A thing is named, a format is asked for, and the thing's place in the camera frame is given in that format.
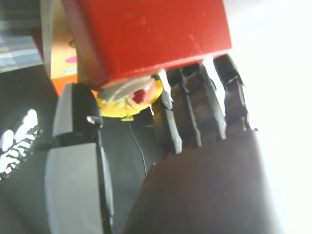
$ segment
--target plaid fabric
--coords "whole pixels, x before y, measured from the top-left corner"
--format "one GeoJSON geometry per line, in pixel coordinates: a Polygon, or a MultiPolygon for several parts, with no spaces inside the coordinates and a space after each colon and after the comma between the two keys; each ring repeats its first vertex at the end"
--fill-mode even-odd
{"type": "Polygon", "coordinates": [[[33,28],[40,28],[40,0],[0,0],[0,73],[42,64],[33,28]]]}

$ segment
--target yellow object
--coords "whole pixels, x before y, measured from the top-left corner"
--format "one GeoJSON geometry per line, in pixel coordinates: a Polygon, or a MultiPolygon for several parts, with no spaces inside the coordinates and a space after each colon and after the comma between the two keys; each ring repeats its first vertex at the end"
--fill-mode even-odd
{"type": "Polygon", "coordinates": [[[133,115],[140,113],[140,111],[148,108],[153,104],[162,93],[162,84],[160,80],[155,80],[147,91],[145,100],[137,104],[132,99],[124,99],[120,102],[112,101],[109,103],[102,103],[101,99],[97,98],[98,106],[102,116],[113,118],[124,118],[122,121],[132,121],[133,115]]]}

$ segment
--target red block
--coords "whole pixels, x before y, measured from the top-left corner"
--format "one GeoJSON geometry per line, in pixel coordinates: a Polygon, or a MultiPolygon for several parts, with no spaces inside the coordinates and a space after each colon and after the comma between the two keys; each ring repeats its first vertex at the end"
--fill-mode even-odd
{"type": "Polygon", "coordinates": [[[231,48],[222,0],[62,1],[98,88],[231,48]]]}

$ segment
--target checkered cloth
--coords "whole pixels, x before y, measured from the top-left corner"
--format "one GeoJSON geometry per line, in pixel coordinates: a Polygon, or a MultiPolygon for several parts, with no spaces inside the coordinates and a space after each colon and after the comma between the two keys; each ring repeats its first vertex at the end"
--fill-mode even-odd
{"type": "Polygon", "coordinates": [[[40,0],[0,0],[0,73],[42,64],[34,28],[40,28],[40,0]]]}

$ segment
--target black cable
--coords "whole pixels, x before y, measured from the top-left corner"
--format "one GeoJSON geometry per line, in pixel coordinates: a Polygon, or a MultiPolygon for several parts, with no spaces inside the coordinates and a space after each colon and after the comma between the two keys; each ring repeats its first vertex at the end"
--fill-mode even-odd
{"type": "Polygon", "coordinates": [[[130,132],[131,132],[131,134],[132,134],[133,140],[135,140],[136,145],[137,145],[138,149],[139,149],[139,150],[140,150],[140,152],[141,152],[142,159],[143,159],[144,172],[145,172],[145,176],[146,176],[146,175],[147,175],[147,171],[146,171],[146,164],[145,164],[144,153],[143,153],[143,151],[142,151],[142,149],[141,149],[140,145],[138,144],[138,142],[137,142],[137,139],[136,139],[135,135],[133,134],[133,131],[132,131],[132,128],[131,128],[131,124],[130,124],[130,121],[129,121],[128,123],[129,123],[129,128],[130,128],[130,132]]]}

